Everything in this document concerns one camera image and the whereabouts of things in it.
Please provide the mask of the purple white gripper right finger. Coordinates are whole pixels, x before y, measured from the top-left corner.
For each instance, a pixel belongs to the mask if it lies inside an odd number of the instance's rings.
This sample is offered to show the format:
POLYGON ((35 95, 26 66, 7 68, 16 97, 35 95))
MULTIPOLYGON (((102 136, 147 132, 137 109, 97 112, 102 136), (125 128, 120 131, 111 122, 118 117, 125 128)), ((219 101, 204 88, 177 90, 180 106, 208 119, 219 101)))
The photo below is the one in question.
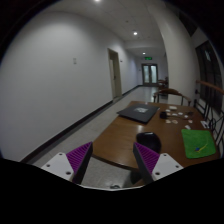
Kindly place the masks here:
POLYGON ((182 169, 169 154, 158 154, 137 142, 133 144, 135 156, 143 181, 149 184, 182 169))

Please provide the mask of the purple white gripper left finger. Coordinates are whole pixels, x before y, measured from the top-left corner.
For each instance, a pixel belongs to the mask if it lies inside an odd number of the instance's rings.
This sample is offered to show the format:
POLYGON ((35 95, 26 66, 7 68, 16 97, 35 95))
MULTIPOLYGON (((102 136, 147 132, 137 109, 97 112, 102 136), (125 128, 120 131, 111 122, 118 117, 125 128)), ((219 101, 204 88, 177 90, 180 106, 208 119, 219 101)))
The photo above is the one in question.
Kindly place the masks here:
POLYGON ((88 142, 65 154, 59 152, 42 169, 65 180, 80 185, 93 152, 93 143, 88 142))

